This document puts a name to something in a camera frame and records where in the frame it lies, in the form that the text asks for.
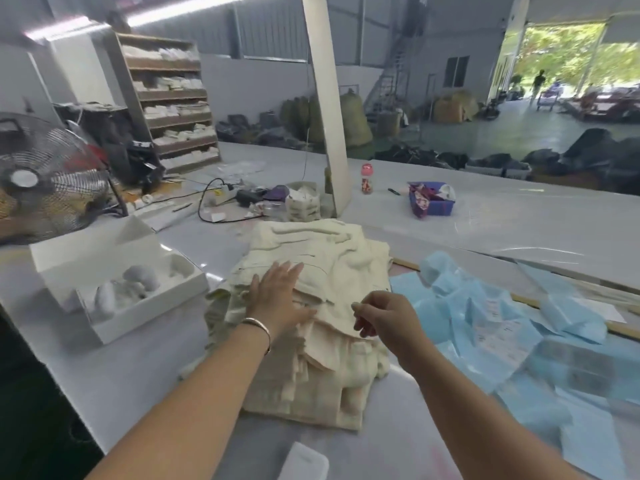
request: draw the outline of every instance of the hand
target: hand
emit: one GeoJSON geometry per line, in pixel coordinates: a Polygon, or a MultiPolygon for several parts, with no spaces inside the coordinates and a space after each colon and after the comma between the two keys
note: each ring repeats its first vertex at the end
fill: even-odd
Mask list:
{"type": "Polygon", "coordinates": [[[373,291],[351,307],[356,317],[354,330],[363,338],[379,336],[405,369],[410,357],[430,343],[411,303],[402,295],[373,291]]]}
{"type": "Polygon", "coordinates": [[[305,265],[300,263],[289,269],[290,266],[289,261],[283,265],[273,263],[262,281],[254,275],[249,289],[246,316],[260,320],[274,340],[316,314],[315,310],[297,308],[293,304],[293,288],[305,265]]]}

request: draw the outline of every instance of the silver bracelet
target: silver bracelet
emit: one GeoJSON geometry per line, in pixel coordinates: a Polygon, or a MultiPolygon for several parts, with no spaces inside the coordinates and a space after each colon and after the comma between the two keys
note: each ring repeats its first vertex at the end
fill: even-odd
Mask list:
{"type": "Polygon", "coordinates": [[[242,320],[242,322],[240,323],[245,323],[247,325],[253,325],[256,326],[258,328],[261,328],[264,330],[264,332],[267,334],[267,337],[269,338],[269,347],[267,348],[267,352],[265,352],[264,354],[267,355],[269,352],[271,352],[271,334],[269,333],[269,329],[267,327],[264,326],[264,324],[260,321],[260,320],[256,320],[255,318],[245,318],[244,320],[242,320]]]}

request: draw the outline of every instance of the tube light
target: tube light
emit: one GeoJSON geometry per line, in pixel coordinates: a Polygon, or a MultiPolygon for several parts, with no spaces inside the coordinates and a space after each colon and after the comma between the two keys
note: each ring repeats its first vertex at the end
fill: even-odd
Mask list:
{"type": "Polygon", "coordinates": [[[224,5],[242,0],[185,0],[171,5],[165,5],[160,8],[154,8],[148,11],[131,15],[127,18],[130,27],[140,27],[148,23],[159,22],[174,16],[186,15],[195,11],[212,8],[214,6],[224,5]]]}
{"type": "Polygon", "coordinates": [[[55,37],[66,32],[80,30],[92,24],[94,24],[94,21],[89,20],[85,16],[78,16],[77,18],[72,18],[66,22],[56,23],[55,25],[49,25],[38,30],[27,32],[25,35],[30,39],[37,41],[55,37]]]}
{"type": "Polygon", "coordinates": [[[108,23],[96,23],[95,25],[91,25],[89,27],[85,27],[84,29],[74,30],[72,32],[66,32],[60,35],[56,35],[55,37],[47,37],[47,40],[53,42],[55,40],[60,40],[69,37],[75,37],[76,35],[90,34],[92,32],[97,32],[99,30],[105,30],[109,28],[108,23]]]}

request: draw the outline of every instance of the blue plastic basket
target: blue plastic basket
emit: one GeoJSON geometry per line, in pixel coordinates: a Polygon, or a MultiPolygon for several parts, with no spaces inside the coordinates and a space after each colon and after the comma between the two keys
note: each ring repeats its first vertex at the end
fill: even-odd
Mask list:
{"type": "MultiPolygon", "coordinates": [[[[409,185],[424,185],[430,189],[434,189],[436,191],[440,190],[443,185],[446,185],[444,182],[409,182],[409,185]]],[[[413,207],[415,204],[415,196],[412,192],[409,192],[409,203],[413,207]]],[[[453,204],[455,201],[453,200],[432,200],[429,202],[429,208],[427,209],[428,216],[450,216],[453,211],[453,204]]]]}

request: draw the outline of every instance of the tree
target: tree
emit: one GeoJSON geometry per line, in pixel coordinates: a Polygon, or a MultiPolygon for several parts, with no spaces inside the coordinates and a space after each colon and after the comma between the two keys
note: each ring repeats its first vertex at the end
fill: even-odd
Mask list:
{"type": "MultiPolygon", "coordinates": [[[[530,27],[525,33],[515,72],[530,81],[544,69],[547,80],[560,79],[577,86],[602,29],[602,23],[530,27]]],[[[636,80],[640,80],[638,44],[600,46],[588,82],[606,84],[636,80]]]]}

